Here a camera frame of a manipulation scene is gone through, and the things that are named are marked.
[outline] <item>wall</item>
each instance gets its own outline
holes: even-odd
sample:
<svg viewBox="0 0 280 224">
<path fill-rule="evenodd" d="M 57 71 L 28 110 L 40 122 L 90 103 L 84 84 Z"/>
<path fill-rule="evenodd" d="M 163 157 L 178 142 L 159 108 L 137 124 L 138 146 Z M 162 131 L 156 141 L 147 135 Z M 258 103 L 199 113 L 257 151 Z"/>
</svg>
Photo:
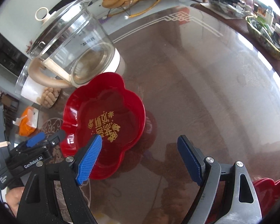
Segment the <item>wall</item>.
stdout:
<svg viewBox="0 0 280 224">
<path fill-rule="evenodd" d="M 0 90 L 14 96 L 26 105 L 32 105 L 32 102 L 30 100 L 25 99 L 15 93 L 15 84 L 17 82 L 17 79 L 17 76 L 0 65 Z"/>
<path fill-rule="evenodd" d="M 34 14 L 40 7 L 53 8 L 61 0 L 6 0 L 0 8 L 0 33 L 22 53 L 41 27 Z"/>
</svg>

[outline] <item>kettle handle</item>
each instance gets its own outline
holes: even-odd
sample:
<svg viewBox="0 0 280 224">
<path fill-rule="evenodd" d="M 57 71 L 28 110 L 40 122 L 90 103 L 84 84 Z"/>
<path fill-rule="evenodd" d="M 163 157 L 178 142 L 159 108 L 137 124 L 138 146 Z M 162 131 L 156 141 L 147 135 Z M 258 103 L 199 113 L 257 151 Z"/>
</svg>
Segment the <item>kettle handle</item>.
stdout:
<svg viewBox="0 0 280 224">
<path fill-rule="evenodd" d="M 52 88 L 67 88 L 71 87 L 71 84 L 68 84 L 64 80 L 58 80 L 55 78 L 50 78 L 47 75 L 43 74 L 40 71 L 40 67 L 42 66 L 41 60 L 39 58 L 34 58 L 28 67 L 28 74 L 31 79 L 45 87 Z"/>
</svg>

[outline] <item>orange bag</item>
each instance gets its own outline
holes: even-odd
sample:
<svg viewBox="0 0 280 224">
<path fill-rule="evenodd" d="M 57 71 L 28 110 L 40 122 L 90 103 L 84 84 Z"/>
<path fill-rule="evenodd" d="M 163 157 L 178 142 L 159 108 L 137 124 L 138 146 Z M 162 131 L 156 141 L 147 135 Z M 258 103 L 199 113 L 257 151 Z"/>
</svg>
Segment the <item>orange bag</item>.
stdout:
<svg viewBox="0 0 280 224">
<path fill-rule="evenodd" d="M 23 119 L 19 125 L 19 128 L 20 128 L 19 135 L 20 136 L 30 136 L 35 131 L 36 128 L 31 126 L 31 120 L 32 120 L 31 117 L 33 117 L 33 110 L 34 110 L 34 108 L 27 107 L 25 109 L 25 111 L 22 113 L 21 118 L 23 118 Z"/>
</svg>

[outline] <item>dining table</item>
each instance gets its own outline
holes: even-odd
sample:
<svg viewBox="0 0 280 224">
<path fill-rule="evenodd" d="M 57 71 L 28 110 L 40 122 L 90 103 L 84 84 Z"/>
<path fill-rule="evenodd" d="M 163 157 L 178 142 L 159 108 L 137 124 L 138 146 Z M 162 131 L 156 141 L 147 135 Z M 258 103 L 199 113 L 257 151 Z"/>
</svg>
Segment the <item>dining table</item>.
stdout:
<svg viewBox="0 0 280 224">
<path fill-rule="evenodd" d="M 280 76 L 243 35 L 181 4 L 110 38 L 124 60 L 119 74 L 142 100 L 146 121 L 119 169 L 89 181 L 85 196 L 99 224 L 181 223 L 199 186 L 179 155 L 180 135 L 220 163 L 241 161 L 252 181 L 280 179 Z M 63 89 L 53 107 L 40 108 L 39 131 L 61 128 L 74 90 Z"/>
<path fill-rule="evenodd" d="M 244 36 L 266 58 L 266 60 L 272 65 L 273 69 L 280 76 L 280 60 L 272 57 L 272 55 L 259 43 L 259 41 L 250 34 L 245 18 L 225 19 L 221 16 L 222 14 L 220 12 L 215 13 L 215 9 L 213 9 L 212 6 L 209 6 L 208 3 L 193 3 L 190 6 L 207 13 L 212 17 L 215 17 Z"/>
</svg>

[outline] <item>gold tray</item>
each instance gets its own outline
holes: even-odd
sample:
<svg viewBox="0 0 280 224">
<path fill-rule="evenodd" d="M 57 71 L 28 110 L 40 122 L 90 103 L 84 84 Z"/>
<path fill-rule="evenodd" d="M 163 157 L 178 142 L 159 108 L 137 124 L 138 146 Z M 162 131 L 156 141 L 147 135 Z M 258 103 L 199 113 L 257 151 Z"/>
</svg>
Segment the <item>gold tray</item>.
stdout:
<svg viewBox="0 0 280 224">
<path fill-rule="evenodd" d="M 260 45 L 265 48 L 269 54 L 277 60 L 280 60 L 280 50 L 277 49 L 266 37 L 264 37 L 256 28 L 253 27 L 251 23 L 248 22 L 247 18 L 254 18 L 253 16 L 246 17 L 246 23 L 248 27 L 248 31 L 251 36 L 253 36 Z"/>
</svg>

